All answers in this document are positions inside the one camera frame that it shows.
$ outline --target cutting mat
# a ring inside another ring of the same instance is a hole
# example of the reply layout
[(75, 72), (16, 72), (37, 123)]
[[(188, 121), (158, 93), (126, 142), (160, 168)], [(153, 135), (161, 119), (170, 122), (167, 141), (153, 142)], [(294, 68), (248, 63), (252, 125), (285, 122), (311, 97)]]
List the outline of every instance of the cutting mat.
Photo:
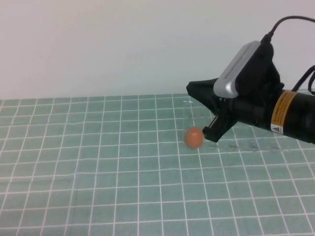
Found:
[(2, 101), (0, 235), (313, 235), (315, 147), (253, 129), (257, 143), (292, 148), (191, 150), (185, 101)]

